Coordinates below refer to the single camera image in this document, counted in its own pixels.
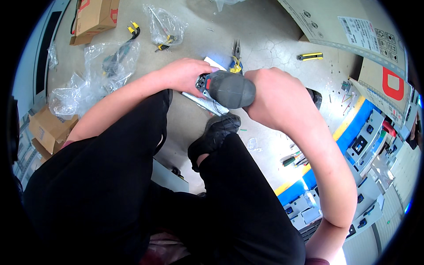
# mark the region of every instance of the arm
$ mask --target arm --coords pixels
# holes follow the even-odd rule
[[[74,142],[100,135],[138,103],[164,89],[204,97],[195,87],[196,78],[216,69],[205,61],[184,58],[150,72],[97,102],[76,124],[67,140]]]
[[[353,175],[302,83],[277,68],[248,71],[256,85],[249,117],[287,134],[302,150],[315,174],[323,220],[306,245],[307,258],[331,261],[348,233],[356,210]]]

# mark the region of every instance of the concrete floor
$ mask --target concrete floor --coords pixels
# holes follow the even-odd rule
[[[170,52],[157,53],[154,52],[156,46],[150,41],[148,18],[142,10],[142,4],[151,2],[122,0],[117,27],[96,35],[92,41],[92,44],[126,41],[131,36],[126,29],[129,20],[140,25],[141,34],[137,41],[141,44],[141,54],[130,81],[183,57],[204,59],[208,56],[228,67],[234,39],[240,39],[244,71],[278,67],[322,94],[320,111],[332,133],[349,112],[350,108],[343,114],[351,100],[342,103],[345,92],[341,83],[353,71],[357,56],[333,47],[298,42],[303,33],[277,0],[247,0],[232,6],[225,5],[222,12],[218,12],[216,4],[209,0],[157,0],[156,7],[166,9],[189,24],[181,45],[172,47]],[[84,48],[87,45],[69,46],[69,28],[75,3],[76,0],[71,1],[56,34],[59,64],[56,70],[48,73],[48,91],[64,87],[74,72],[80,75],[84,72]],[[297,55],[312,52],[322,52],[324,59],[296,60]],[[241,109],[232,112],[241,116],[241,129],[246,130],[240,132],[243,142],[247,144],[250,138],[256,138],[260,150],[252,151],[251,155],[274,190],[286,181],[302,176],[301,167],[283,167],[279,162],[282,157],[293,153],[289,148],[290,139],[279,131],[252,121]],[[203,133],[210,115],[175,92],[167,117],[168,137],[155,158],[165,166],[178,167],[189,182],[191,193],[202,192],[204,183],[199,174],[191,170],[187,148]]]

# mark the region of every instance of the red logo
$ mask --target red logo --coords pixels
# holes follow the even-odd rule
[[[81,6],[80,6],[80,10],[78,10],[78,13],[81,12],[81,10],[83,10],[86,6],[88,6],[90,4],[90,0],[82,0],[81,1]]]
[[[388,84],[388,79],[389,79],[389,75],[394,76],[395,78],[398,78],[399,80],[399,89],[393,89],[389,86]],[[389,69],[383,67],[383,91],[384,93],[395,99],[395,100],[402,100],[403,99],[403,94],[404,94],[404,82],[402,80],[402,78],[400,78],[397,74],[393,73],[392,71],[390,71]]]
[[[110,18],[112,19],[113,23],[116,24],[116,21],[118,19],[118,9],[111,9],[110,10]]]

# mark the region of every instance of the clear plastic bag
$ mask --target clear plastic bag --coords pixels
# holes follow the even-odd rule
[[[49,53],[49,69],[53,70],[59,63],[59,61],[57,60],[56,41],[53,41],[52,44],[50,44],[50,47],[47,49],[47,52]]]
[[[149,17],[149,28],[153,43],[174,46],[181,44],[188,24],[162,8],[143,4],[144,13]]]
[[[395,177],[387,166],[386,159],[382,159],[380,156],[376,156],[374,161],[371,163],[371,169],[378,176],[383,189],[387,190],[393,183]]]
[[[140,43],[99,43],[85,48],[85,70],[91,89],[112,93],[123,87],[134,74]]]
[[[245,0],[215,0],[216,6],[218,7],[218,12],[222,11],[222,7],[224,6],[224,4],[234,5],[234,4],[237,4],[238,2],[243,2],[243,1]]]
[[[256,140],[256,138],[250,138],[249,141],[247,141],[246,148],[249,152],[253,152],[253,151],[261,152],[262,151],[262,148],[258,148],[258,141]]]
[[[135,72],[139,47],[137,41],[86,47],[84,78],[74,73],[65,88],[51,92],[51,113],[66,120],[75,114],[81,118],[102,98],[124,86]]]
[[[83,86],[86,86],[86,82],[74,73],[67,87],[53,89],[49,99],[50,112],[65,120],[72,119],[81,102],[81,87]]]

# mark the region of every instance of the cordless drill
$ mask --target cordless drill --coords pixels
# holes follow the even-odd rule
[[[253,103],[256,95],[255,84],[243,75],[219,70],[211,74],[202,74],[196,81],[196,88],[208,91],[211,98],[228,109],[238,109]],[[322,96],[319,92],[306,88],[318,110]]]

